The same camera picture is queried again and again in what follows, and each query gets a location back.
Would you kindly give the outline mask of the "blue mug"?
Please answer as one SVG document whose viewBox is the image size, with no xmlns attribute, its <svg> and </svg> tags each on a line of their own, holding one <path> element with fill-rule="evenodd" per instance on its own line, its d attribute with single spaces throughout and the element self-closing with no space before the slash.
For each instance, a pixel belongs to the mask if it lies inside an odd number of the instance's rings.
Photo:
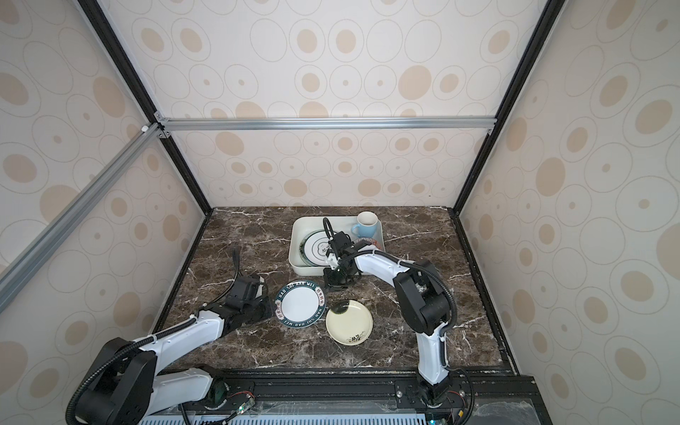
<svg viewBox="0 0 680 425">
<path fill-rule="evenodd" d="M 357 222 L 352 226 L 352 233 L 356 237 L 374 238 L 380 221 L 374 212 L 362 212 L 357 216 Z"/>
</svg>

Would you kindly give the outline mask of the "white plastic bin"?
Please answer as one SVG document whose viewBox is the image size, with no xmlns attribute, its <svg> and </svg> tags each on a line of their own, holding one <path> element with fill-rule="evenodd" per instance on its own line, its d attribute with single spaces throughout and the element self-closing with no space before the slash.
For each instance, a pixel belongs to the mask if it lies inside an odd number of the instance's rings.
<svg viewBox="0 0 680 425">
<path fill-rule="evenodd" d="M 329 216 L 329 222 L 335 233 L 340 231 L 347 233 L 347 235 L 352 239 L 353 243 L 359 240 L 365 240 L 366 237 L 356 237 L 351 229 L 352 226 L 357 222 L 357 215 L 355 216 Z M 378 225 L 375 237 L 373 239 L 377 240 L 384 248 L 384 232 L 382 231 L 382 223 Z M 309 216 L 297 219 L 293 223 L 291 239 L 290 239 L 290 249 L 288 260 L 293 268 L 293 271 L 298 276 L 322 276 L 324 267 L 309 267 L 301 259 L 299 246 L 303 241 L 303 238 L 312 232 L 324 230 L 323 227 L 323 217 L 322 216 Z"/>
</svg>

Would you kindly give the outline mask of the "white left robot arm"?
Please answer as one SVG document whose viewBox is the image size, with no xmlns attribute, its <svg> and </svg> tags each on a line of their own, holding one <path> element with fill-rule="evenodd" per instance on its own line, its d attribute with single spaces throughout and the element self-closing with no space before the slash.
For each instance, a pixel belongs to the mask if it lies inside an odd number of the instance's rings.
<svg viewBox="0 0 680 425">
<path fill-rule="evenodd" d="M 216 301 L 188 320 L 156 334 L 107 342 L 70 398 L 68 424 L 138 424 L 169 407 L 205 398 L 214 384 L 210 368 L 165 373 L 184 355 L 271 318 L 262 277 L 240 276 Z"/>
</svg>

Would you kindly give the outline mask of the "white ringed plate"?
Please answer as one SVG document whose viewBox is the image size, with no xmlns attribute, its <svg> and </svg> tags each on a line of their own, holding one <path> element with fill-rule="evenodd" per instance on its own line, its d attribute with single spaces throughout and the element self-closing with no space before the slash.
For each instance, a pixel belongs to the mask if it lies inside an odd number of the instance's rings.
<svg viewBox="0 0 680 425">
<path fill-rule="evenodd" d="M 310 233 L 299 246 L 301 259 L 309 267 L 326 267 L 328 250 L 329 238 L 324 230 Z"/>
</svg>

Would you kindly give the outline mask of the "cream yellow small plate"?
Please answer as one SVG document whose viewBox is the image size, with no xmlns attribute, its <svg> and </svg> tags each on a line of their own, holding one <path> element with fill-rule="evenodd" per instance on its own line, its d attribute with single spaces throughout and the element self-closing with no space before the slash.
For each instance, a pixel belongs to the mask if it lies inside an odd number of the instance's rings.
<svg viewBox="0 0 680 425">
<path fill-rule="evenodd" d="M 335 304 L 326 316 L 326 329 L 340 345 L 362 344 L 370 337 L 373 324 L 373 316 L 368 308 L 355 300 Z"/>
</svg>

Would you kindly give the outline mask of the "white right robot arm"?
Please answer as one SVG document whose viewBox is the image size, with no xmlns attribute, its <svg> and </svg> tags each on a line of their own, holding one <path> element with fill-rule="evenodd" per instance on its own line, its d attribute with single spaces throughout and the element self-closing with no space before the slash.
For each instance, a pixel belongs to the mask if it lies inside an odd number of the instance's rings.
<svg viewBox="0 0 680 425">
<path fill-rule="evenodd" d="M 429 407 L 444 403 L 453 385 L 446 334 L 457 323 L 458 309 L 437 268 L 428 260 L 412 262 L 377 249 L 366 241 L 352 242 L 339 234 L 329 240 L 324 283 L 346 289 L 370 274 L 395 290 L 400 312 L 416 333 L 421 399 Z"/>
</svg>

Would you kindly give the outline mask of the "green rimmed white plate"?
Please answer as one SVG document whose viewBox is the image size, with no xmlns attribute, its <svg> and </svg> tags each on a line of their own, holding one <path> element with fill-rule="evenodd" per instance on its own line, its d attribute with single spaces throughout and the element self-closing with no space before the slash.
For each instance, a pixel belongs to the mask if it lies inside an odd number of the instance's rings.
<svg viewBox="0 0 680 425">
<path fill-rule="evenodd" d="M 278 291 L 274 299 L 274 314 L 283 326 L 304 329 L 322 318 L 326 306 L 326 296 L 320 285 L 309 280 L 297 280 Z"/>
</svg>

